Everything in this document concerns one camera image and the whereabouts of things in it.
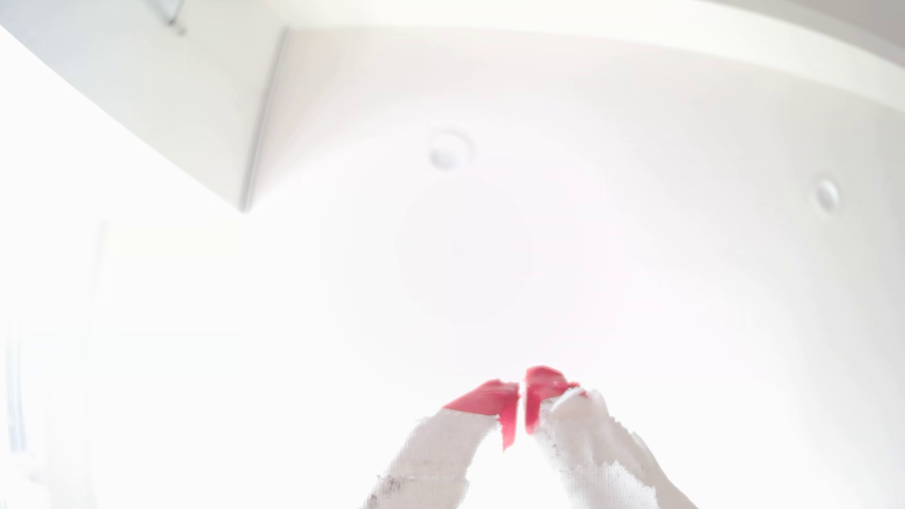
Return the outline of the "cloth-wrapped gripper finger with red tip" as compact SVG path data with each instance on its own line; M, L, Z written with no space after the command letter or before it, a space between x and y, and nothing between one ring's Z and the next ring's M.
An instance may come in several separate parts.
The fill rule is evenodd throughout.
M484 440L498 430L502 450L514 444L518 402L518 383L492 379L442 406L408 435L364 507L458 508Z
M601 393L548 366L528 368L526 432L571 508L695 508L650 447L613 417Z

